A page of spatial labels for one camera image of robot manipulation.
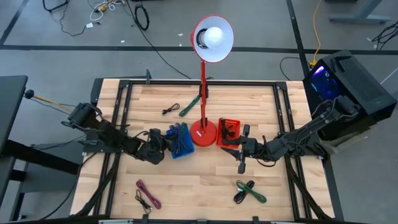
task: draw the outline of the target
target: red basket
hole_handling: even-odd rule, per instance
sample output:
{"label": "red basket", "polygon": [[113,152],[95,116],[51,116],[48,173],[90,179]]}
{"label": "red basket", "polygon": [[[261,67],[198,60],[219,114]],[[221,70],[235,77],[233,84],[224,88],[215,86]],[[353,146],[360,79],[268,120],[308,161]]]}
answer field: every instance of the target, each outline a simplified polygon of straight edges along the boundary
{"label": "red basket", "polygon": [[[232,119],[225,119],[225,126],[228,128],[229,131],[235,132],[235,135],[228,136],[228,140],[234,140],[237,139],[240,135],[240,130],[241,130],[241,122],[232,120]],[[217,139],[216,139],[216,145],[219,147],[228,147],[232,149],[237,149],[239,146],[235,145],[229,145],[229,144],[223,144],[223,136],[221,135],[221,118],[218,119],[218,130],[217,130]]]}

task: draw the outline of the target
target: black line on floor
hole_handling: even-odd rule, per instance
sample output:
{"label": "black line on floor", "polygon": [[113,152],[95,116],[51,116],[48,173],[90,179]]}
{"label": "black line on floor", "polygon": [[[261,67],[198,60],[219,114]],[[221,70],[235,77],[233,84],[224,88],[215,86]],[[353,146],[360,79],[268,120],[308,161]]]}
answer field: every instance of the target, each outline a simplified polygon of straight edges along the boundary
{"label": "black line on floor", "polygon": [[[159,52],[193,52],[192,47],[155,47]],[[92,51],[154,51],[149,46],[45,46],[45,45],[3,45],[0,50],[92,50]],[[296,49],[268,48],[268,47],[233,47],[233,52],[267,52],[296,54]]]}
{"label": "black line on floor", "polygon": [[2,46],[6,40],[8,35],[10,35],[12,28],[14,28],[15,24],[17,23],[17,20],[19,18],[19,16],[22,14],[22,12],[25,9],[25,6],[27,5],[27,2],[29,0],[23,0],[23,2],[21,3],[21,5],[18,7],[17,12],[15,13],[14,17],[11,19],[11,22],[8,24],[6,30],[3,32],[1,39],[0,39],[0,46]]}
{"label": "black line on floor", "polygon": [[301,67],[303,68],[304,76],[306,77],[310,70],[308,68],[307,58],[305,57],[303,42],[301,40],[299,25],[297,24],[296,15],[294,13],[292,0],[286,0],[287,9],[289,10],[290,21],[292,22],[294,39],[296,40],[298,56],[300,57]]}
{"label": "black line on floor", "polygon": [[[192,47],[155,47],[159,52],[193,52]],[[61,46],[61,45],[0,45],[0,50],[70,50],[70,51],[154,51],[147,46]],[[263,52],[263,53],[282,53],[297,54],[298,49],[283,49],[269,47],[233,47],[233,52]],[[316,49],[304,49],[305,54],[314,54]],[[318,54],[333,54],[340,50],[321,49]],[[349,50],[353,55],[398,55],[398,50]]]}

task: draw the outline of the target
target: lamp shade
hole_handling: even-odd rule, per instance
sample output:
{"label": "lamp shade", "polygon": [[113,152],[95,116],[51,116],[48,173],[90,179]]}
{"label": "lamp shade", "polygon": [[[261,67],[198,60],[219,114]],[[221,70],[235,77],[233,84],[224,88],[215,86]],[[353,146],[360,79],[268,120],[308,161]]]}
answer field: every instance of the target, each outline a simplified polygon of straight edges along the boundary
{"label": "lamp shade", "polygon": [[194,51],[202,60],[210,63],[223,60],[230,53],[233,42],[231,25],[219,15],[204,17],[191,33]]}

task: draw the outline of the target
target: yellow cable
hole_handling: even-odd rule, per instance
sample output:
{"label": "yellow cable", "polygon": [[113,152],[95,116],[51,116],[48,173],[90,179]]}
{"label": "yellow cable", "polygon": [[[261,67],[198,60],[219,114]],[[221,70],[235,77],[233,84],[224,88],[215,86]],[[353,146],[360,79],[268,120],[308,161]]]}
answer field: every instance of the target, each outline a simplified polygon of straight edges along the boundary
{"label": "yellow cable", "polygon": [[65,110],[69,111],[69,112],[72,112],[72,110],[70,110],[70,109],[68,109],[68,108],[62,106],[61,104],[59,104],[59,103],[57,103],[57,102],[54,102],[54,101],[52,101],[52,100],[48,100],[48,99],[42,98],[42,97],[40,97],[40,96],[33,96],[33,98],[36,98],[36,99],[38,99],[38,100],[41,100],[41,101],[44,101],[44,102],[47,102],[47,103],[52,103],[52,104],[54,104],[54,105],[57,105],[57,106],[59,106],[59,107],[65,109]]}
{"label": "yellow cable", "polygon": [[317,54],[318,54],[319,49],[321,49],[321,41],[319,40],[318,32],[317,32],[317,27],[315,26],[315,21],[316,21],[316,19],[317,19],[317,12],[318,12],[319,5],[321,4],[321,1],[322,1],[322,0],[319,0],[318,5],[317,5],[317,8],[315,9],[315,12],[313,13],[313,30],[314,30],[315,36],[317,37],[317,40],[318,40],[318,49],[317,49],[317,51],[315,52],[315,54],[313,55],[313,60],[312,60],[312,62],[310,62],[310,65],[311,65],[311,66],[315,66],[315,65],[317,64]]}

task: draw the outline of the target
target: lamp base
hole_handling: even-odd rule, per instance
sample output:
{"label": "lamp base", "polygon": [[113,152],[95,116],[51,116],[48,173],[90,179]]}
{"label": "lamp base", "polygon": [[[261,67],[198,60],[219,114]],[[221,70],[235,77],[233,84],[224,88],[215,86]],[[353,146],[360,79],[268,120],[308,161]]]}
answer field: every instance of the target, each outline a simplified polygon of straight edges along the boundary
{"label": "lamp base", "polygon": [[200,120],[194,122],[189,130],[193,143],[197,146],[206,147],[213,144],[217,137],[217,128],[211,121],[207,121],[207,127],[202,132]]}

